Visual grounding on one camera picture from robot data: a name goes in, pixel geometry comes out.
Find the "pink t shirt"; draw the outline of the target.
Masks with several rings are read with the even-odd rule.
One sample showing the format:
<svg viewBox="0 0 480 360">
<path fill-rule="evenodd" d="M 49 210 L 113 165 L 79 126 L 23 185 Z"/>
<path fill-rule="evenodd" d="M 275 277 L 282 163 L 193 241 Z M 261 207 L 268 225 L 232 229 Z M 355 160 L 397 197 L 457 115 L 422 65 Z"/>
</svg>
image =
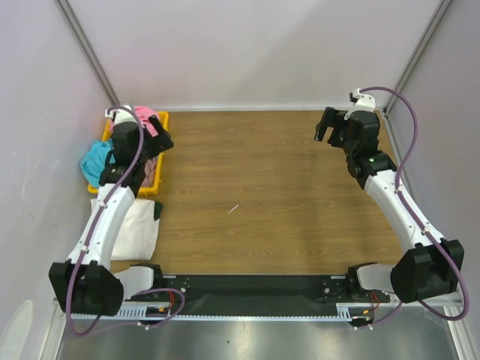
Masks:
<svg viewBox="0 0 480 360">
<path fill-rule="evenodd" d="M 158 114 L 147 106 L 135 106 L 134 112 L 136 116 L 139 118 L 140 122 L 144 126 L 144 128 L 151 134 L 152 137 L 156 137 L 158 135 L 157 129 L 155 126 L 150 122 L 150 118 L 155 119 L 154 123 L 159 122 L 160 118 Z"/>
</svg>

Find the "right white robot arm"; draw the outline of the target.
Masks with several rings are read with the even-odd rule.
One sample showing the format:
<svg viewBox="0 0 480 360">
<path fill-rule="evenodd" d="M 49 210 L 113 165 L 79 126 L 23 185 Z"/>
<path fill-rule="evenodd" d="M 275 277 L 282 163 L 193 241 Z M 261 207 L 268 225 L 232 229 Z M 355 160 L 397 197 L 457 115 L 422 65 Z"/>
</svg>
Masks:
<svg viewBox="0 0 480 360">
<path fill-rule="evenodd" d="M 461 266 L 464 249 L 458 240 L 447 240 L 422 214 L 400 181 L 397 167 L 379 150 L 380 119 L 374 112 L 345 111 L 328 107 L 316 126 L 314 139 L 342 149 L 349 174 L 382 210 L 400 243 L 403 255 L 396 265 L 369 263 L 349 268 L 354 277 L 345 283 L 353 301 L 366 299 L 372 290 L 395 294 L 411 303 L 453 293 L 458 279 L 446 255 Z"/>
</svg>

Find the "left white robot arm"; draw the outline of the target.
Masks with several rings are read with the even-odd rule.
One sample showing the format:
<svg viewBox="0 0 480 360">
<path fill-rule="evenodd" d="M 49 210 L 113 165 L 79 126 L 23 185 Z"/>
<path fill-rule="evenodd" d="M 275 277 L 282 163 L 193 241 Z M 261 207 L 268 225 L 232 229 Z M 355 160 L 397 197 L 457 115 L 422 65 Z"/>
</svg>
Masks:
<svg viewBox="0 0 480 360">
<path fill-rule="evenodd" d="M 121 225 L 146 177 L 146 162 L 173 147 L 161 117 L 151 115 L 148 122 L 155 134 L 139 128 L 133 118 L 115 122 L 94 210 L 67 260 L 54 262 L 49 269 L 49 281 L 66 314 L 114 316 L 124 301 L 139 293 L 149 300 L 164 294 L 166 282 L 159 265 L 110 271 Z"/>
</svg>

